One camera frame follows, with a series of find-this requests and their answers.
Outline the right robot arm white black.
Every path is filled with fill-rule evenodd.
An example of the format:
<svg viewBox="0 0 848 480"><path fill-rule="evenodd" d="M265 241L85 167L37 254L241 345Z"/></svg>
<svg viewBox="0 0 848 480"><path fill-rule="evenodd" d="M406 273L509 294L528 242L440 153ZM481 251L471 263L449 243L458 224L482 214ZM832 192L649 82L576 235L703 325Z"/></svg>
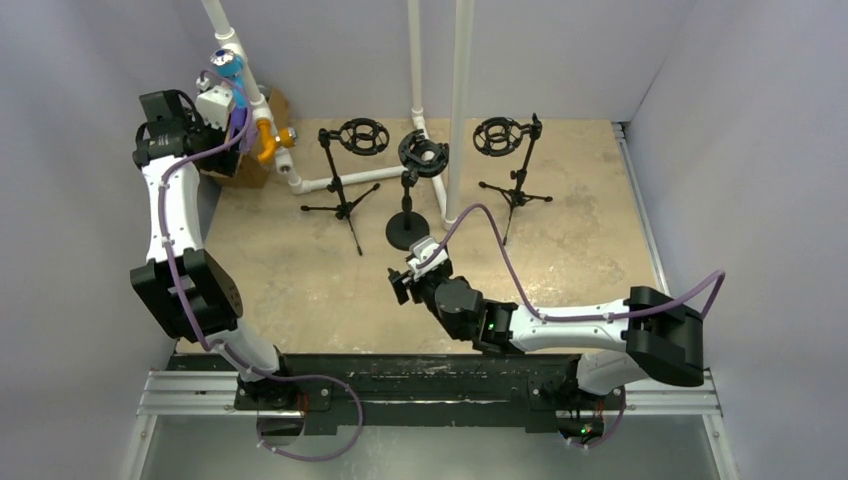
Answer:
<svg viewBox="0 0 848 480"><path fill-rule="evenodd" d="M388 272L399 304L423 304L453 340L492 356L580 349L568 369L573 390L599 397L651 379L675 387L704 382L703 316L646 286L582 307L541 308L487 299L450 262L426 272Z"/></svg>

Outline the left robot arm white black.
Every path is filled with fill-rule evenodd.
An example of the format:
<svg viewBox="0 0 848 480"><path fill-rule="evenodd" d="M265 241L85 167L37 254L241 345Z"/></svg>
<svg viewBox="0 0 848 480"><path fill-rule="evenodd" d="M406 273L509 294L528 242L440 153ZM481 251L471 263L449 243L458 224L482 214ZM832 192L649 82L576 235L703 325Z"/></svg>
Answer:
<svg viewBox="0 0 848 480"><path fill-rule="evenodd" d="M198 211L201 173L239 158L239 136L207 124L177 89L139 98L145 114L133 162L150 201L151 232L144 263L130 283L165 334L216 353L238 372L245 394L258 397L282 374L279 352L243 318L234 280L205 249Z"/></svg>

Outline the brown cardboard box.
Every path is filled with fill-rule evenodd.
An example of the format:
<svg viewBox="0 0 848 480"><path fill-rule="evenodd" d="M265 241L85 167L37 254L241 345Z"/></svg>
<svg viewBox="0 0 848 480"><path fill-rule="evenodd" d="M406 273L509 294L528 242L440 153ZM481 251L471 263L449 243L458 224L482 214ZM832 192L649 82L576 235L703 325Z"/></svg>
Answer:
<svg viewBox="0 0 848 480"><path fill-rule="evenodd" d="M290 105L286 96L275 86L259 85L265 95L277 126L290 126ZM257 155L261 150L259 140L254 142L251 151L239 157L233 176L224 176L219 172L201 170L200 173L213 180L219 186L234 189L262 189L271 176L273 168L262 164Z"/></svg>

